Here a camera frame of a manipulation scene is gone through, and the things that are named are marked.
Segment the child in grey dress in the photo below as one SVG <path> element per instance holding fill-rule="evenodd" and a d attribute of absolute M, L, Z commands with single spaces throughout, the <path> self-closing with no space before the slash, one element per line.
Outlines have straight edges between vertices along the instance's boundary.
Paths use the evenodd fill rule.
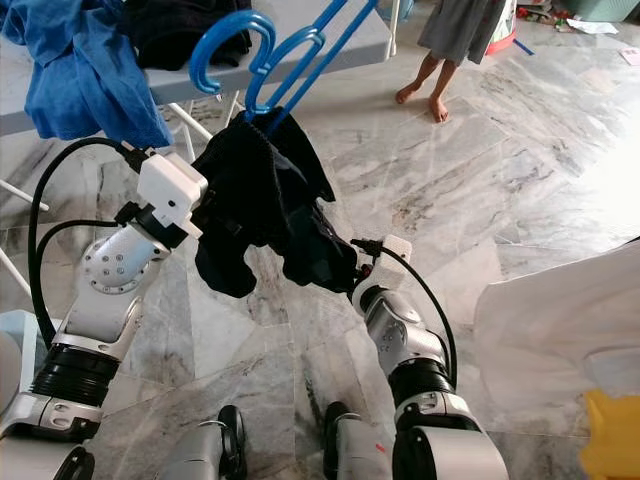
<path fill-rule="evenodd" d="M 438 72 L 434 91 L 430 93 L 428 110 L 435 123 L 447 122 L 449 111 L 444 105 L 444 92 L 462 61 L 479 64 L 506 12 L 507 0 L 439 0 L 434 6 L 419 46 L 428 50 L 419 72 L 406 87 L 396 93 L 397 104 L 404 104 L 431 74 Z"/>

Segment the pale plastic folding table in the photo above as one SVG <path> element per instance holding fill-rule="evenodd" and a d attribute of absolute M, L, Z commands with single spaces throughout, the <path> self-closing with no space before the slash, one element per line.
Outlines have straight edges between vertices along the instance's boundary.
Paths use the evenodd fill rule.
<path fill-rule="evenodd" d="M 297 29 L 310 26 L 332 0 L 252 0 L 253 9 L 265 15 L 274 24 L 276 40 L 293 35 Z M 349 0 L 335 17 L 323 28 L 326 37 L 324 50 L 317 55 L 323 59 L 339 37 L 346 31 L 348 24 L 364 9 L 367 0 Z M 387 45 L 390 42 L 390 31 L 384 20 L 372 12 L 362 20 L 360 27 L 352 33 L 342 50 L 326 65 L 326 72 L 365 67 L 387 60 Z M 273 84 L 283 82 L 296 64 L 305 55 L 306 47 L 284 55 L 278 68 L 270 74 L 268 84 L 262 88 L 260 100 L 269 99 Z M 247 90 L 251 82 L 251 74 L 247 70 L 247 61 L 243 60 L 237 68 L 210 68 L 207 73 L 218 79 L 223 93 Z M 6 38 L 0 38 L 0 134 L 17 134 L 32 131 L 35 128 L 32 120 L 26 115 L 26 95 L 29 77 L 33 70 L 33 61 L 26 47 L 14 45 Z M 205 93 L 197 90 L 189 82 L 186 70 L 152 70 L 145 72 L 148 87 L 157 104 L 164 102 L 186 102 L 202 99 Z"/>

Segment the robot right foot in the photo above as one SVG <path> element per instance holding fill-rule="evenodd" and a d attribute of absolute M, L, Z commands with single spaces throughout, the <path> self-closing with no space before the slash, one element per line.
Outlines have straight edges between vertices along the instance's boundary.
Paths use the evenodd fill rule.
<path fill-rule="evenodd" d="M 393 480 L 390 448 L 346 403 L 334 401 L 325 408 L 323 445 L 326 480 Z"/>

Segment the blue plastic hanger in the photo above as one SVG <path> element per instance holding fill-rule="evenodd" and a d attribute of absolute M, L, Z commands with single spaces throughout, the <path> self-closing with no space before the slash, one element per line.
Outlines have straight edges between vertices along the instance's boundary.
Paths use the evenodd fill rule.
<path fill-rule="evenodd" d="M 207 29 L 205 35 L 197 42 L 195 50 L 193 50 L 191 58 L 189 58 L 189 79 L 191 79 L 191 83 L 197 90 L 210 93 L 210 95 L 216 95 L 216 93 L 221 92 L 221 83 L 218 79 L 209 77 L 207 67 L 209 67 L 212 55 L 215 54 L 216 50 L 219 50 L 219 47 L 223 45 L 225 41 L 228 41 L 229 38 L 236 37 L 239 33 L 253 32 L 244 26 L 246 17 L 251 12 L 256 12 L 256 10 L 238 10 L 238 12 L 221 18 L 214 26 Z M 274 110 L 270 111 L 269 114 L 273 114 L 274 118 L 271 119 L 268 127 L 265 127 L 262 131 L 271 134 L 275 132 L 275 129 L 279 127 L 279 124 L 283 122 L 285 116 L 289 113 L 283 116 L 279 110 Z M 250 124 L 252 122 L 253 120 L 248 122 L 248 120 L 244 119 L 244 123 Z"/>
<path fill-rule="evenodd" d="M 361 8 L 357 10 L 355 18 L 340 32 L 337 40 L 330 41 L 324 33 L 324 28 L 337 18 L 339 10 L 349 0 L 332 0 L 314 22 L 308 24 L 293 35 L 284 40 L 276 41 L 276 29 L 269 18 L 259 12 L 251 12 L 246 17 L 246 26 L 250 31 L 259 33 L 262 44 L 259 52 L 250 60 L 251 82 L 250 87 L 244 93 L 244 119 L 251 122 L 256 116 L 266 115 L 271 111 L 279 110 L 283 116 L 291 113 L 294 106 L 300 102 L 316 79 L 332 64 L 342 47 L 346 46 L 355 35 L 355 31 L 376 12 L 378 0 L 362 0 Z M 274 70 L 283 63 L 284 56 L 294 50 L 303 47 L 305 54 L 298 60 L 296 67 L 279 84 L 270 99 L 266 102 L 259 101 L 261 88 L 268 83 L 268 79 Z"/>

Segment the blue shirt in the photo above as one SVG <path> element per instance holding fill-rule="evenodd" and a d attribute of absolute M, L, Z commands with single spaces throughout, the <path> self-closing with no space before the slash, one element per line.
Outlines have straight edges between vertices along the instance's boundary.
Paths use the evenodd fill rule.
<path fill-rule="evenodd" d="M 33 60 L 24 111 L 45 140 L 105 134 L 134 147 L 173 141 L 120 31 L 124 0 L 0 0 L 1 32 Z"/>

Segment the dark navy garment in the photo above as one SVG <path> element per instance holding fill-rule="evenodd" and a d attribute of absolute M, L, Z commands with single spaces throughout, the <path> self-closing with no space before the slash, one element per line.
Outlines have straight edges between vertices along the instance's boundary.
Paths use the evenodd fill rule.
<path fill-rule="evenodd" d="M 179 70 L 207 29 L 252 0 L 125 0 L 122 29 L 143 69 Z"/>
<path fill-rule="evenodd" d="M 355 248 L 340 238 L 317 205 L 334 201 L 333 188 L 297 120 L 288 114 L 274 133 L 262 131 L 273 118 L 257 116 L 247 124 L 244 114 L 237 114 L 195 161 L 209 182 L 201 205 L 224 200 L 241 206 L 246 239 L 246 246 L 198 243 L 198 274 L 212 291 L 246 297 L 256 276 L 244 255 L 248 247 L 268 246 L 283 257 L 283 273 L 293 283 L 349 293 L 356 283 Z M 196 227 L 198 207 L 192 216 Z"/>

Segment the white translucent garment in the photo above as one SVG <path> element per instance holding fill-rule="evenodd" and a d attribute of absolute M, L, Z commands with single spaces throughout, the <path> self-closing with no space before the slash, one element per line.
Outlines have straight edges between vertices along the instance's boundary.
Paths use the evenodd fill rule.
<path fill-rule="evenodd" d="M 500 406 L 525 410 L 594 389 L 640 396 L 640 239 L 492 283 L 475 321 L 481 379 Z"/>

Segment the pale plastic laundry basket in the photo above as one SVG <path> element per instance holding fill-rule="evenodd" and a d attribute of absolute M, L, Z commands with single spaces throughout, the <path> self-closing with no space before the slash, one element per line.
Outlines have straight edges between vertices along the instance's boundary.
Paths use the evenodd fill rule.
<path fill-rule="evenodd" d="M 1 448 L 3 451 L 22 444 L 47 443 L 50 404 L 52 398 L 33 393 L 32 385 L 38 372 L 36 361 L 38 326 L 35 315 L 12 310 L 0 315 L 1 366 L 3 389 L 0 403 Z"/>

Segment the yellow shirt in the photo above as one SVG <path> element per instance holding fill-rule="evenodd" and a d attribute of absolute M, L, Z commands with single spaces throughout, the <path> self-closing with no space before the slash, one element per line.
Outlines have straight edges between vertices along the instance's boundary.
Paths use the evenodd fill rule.
<path fill-rule="evenodd" d="M 590 480 L 640 480 L 640 396 L 594 389 L 584 399 L 590 439 L 580 453 L 582 470 Z"/>

